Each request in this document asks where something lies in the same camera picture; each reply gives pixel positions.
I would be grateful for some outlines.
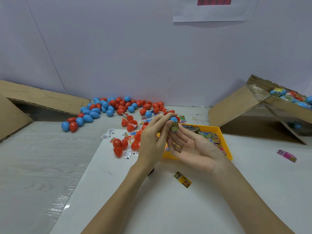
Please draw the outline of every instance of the forearm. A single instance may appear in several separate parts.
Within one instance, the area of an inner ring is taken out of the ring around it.
[[[119,233],[127,218],[131,204],[148,173],[148,170],[139,164],[133,165],[119,188],[81,234]]]
[[[246,234],[294,234],[232,163],[226,163],[213,179]]]

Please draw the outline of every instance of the white wall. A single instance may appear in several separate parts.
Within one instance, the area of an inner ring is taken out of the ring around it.
[[[0,0],[0,79],[65,93],[25,0]]]
[[[68,94],[209,106],[251,74],[300,92],[311,80],[312,0],[259,0],[247,22],[176,24],[173,0],[26,3]]]

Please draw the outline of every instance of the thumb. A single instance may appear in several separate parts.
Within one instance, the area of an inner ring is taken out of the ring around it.
[[[161,132],[160,132],[160,137],[158,139],[158,141],[160,143],[166,143],[166,139],[167,139],[167,135],[168,135],[168,132],[170,130],[170,127],[172,126],[174,122],[172,120],[169,120],[166,122],[166,124],[163,126]]]

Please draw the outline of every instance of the pink packet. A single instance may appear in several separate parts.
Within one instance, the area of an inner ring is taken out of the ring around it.
[[[279,151],[277,151],[277,154],[281,155],[284,158],[287,158],[288,160],[290,160],[292,162],[296,162],[297,161],[297,158],[294,155],[292,155],[291,153],[288,153],[288,152],[286,152],[284,150],[280,149]]]

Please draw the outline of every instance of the red printed image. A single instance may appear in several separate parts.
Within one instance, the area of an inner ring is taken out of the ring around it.
[[[232,0],[198,0],[198,6],[208,6],[208,5],[230,5]]]

